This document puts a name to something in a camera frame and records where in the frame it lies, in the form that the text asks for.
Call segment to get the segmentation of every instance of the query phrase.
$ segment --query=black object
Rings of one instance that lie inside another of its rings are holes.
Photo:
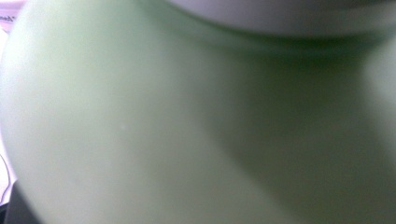
[[[6,218],[7,203],[0,206],[0,224],[4,224]]]
[[[29,205],[23,199],[23,195],[18,189],[18,184],[14,184],[12,187],[4,224],[40,224]]]

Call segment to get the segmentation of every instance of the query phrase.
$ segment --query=light green object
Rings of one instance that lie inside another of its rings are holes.
[[[394,224],[393,30],[32,0],[1,63],[2,134],[46,224]]]

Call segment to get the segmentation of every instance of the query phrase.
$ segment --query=pink object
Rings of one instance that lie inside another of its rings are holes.
[[[26,0],[0,0],[0,26],[9,33]]]

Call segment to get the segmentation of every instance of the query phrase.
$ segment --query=white rim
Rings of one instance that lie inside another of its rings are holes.
[[[352,35],[396,23],[396,1],[318,10],[252,0],[165,1],[206,20],[274,35]]]

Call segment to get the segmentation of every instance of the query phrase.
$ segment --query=white lid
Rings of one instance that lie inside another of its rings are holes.
[[[274,35],[351,35],[396,23],[396,0],[165,1],[206,20]]]

